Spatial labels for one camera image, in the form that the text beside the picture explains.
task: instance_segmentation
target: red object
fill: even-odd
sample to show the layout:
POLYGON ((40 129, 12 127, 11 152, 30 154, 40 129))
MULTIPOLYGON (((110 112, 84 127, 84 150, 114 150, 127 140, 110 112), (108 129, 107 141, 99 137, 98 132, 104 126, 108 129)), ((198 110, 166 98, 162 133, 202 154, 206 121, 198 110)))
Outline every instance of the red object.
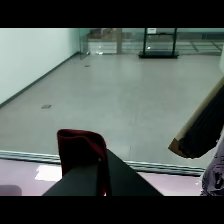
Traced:
POLYGON ((108 186, 107 148, 103 137, 91 131, 61 129, 57 132, 62 176, 78 165, 100 162, 99 192, 105 195, 108 186))

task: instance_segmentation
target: pink surface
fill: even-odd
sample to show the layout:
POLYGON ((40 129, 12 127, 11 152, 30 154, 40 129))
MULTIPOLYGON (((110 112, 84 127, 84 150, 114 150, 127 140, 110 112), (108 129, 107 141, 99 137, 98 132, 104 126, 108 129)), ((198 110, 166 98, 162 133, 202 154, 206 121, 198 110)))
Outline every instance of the pink surface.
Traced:
MULTIPOLYGON (((198 177, 139 173, 163 195, 199 195, 198 177)), ((61 179, 61 168, 0 159, 0 195, 40 196, 61 179)))

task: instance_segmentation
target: concrete floor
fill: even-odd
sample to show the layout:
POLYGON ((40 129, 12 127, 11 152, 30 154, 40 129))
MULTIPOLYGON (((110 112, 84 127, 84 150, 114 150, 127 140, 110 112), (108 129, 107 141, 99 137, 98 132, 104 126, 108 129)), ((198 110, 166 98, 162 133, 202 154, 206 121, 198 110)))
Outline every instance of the concrete floor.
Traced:
POLYGON ((73 58, 0 109, 0 149, 57 154, 58 129, 87 129, 124 160, 204 168, 214 150, 190 160, 167 147, 223 75, 219 60, 73 58))

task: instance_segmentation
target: baseboard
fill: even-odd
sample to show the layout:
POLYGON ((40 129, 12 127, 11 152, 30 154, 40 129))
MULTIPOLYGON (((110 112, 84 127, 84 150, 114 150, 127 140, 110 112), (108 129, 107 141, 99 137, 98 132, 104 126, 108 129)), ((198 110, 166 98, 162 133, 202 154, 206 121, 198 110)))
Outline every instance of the baseboard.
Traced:
POLYGON ((9 99, 7 99, 3 103, 1 103, 0 104, 0 108, 4 107, 7 103, 9 103, 10 101, 14 100, 17 96, 19 96, 20 94, 24 93, 26 90, 28 90, 33 85, 35 85, 36 83, 38 83, 39 81, 41 81, 42 79, 44 79, 46 76, 50 75, 54 70, 56 70, 57 68, 59 68, 60 66, 62 66, 65 62, 67 62, 68 60, 70 60, 71 58, 73 58, 73 57, 75 57, 75 56, 77 56, 79 54, 80 54, 80 52, 78 51, 78 52, 74 53, 73 55, 71 55, 70 57, 68 57, 67 59, 65 59, 64 61, 62 61, 60 64, 58 64, 57 66, 55 66, 54 68, 52 68, 49 72, 47 72, 45 75, 41 76, 40 78, 38 78, 37 80, 35 80, 31 84, 29 84, 28 86, 26 86, 25 88, 23 88, 22 90, 20 90, 18 93, 14 94, 9 99))

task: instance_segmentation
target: floor drain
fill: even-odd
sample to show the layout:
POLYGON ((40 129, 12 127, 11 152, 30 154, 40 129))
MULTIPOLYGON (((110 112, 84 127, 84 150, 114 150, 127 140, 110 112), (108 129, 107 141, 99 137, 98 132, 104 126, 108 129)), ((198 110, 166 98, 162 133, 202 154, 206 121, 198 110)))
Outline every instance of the floor drain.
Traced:
POLYGON ((43 106, 41 107, 41 109, 49 109, 50 107, 51 107, 50 104, 46 104, 46 105, 43 105, 43 106))

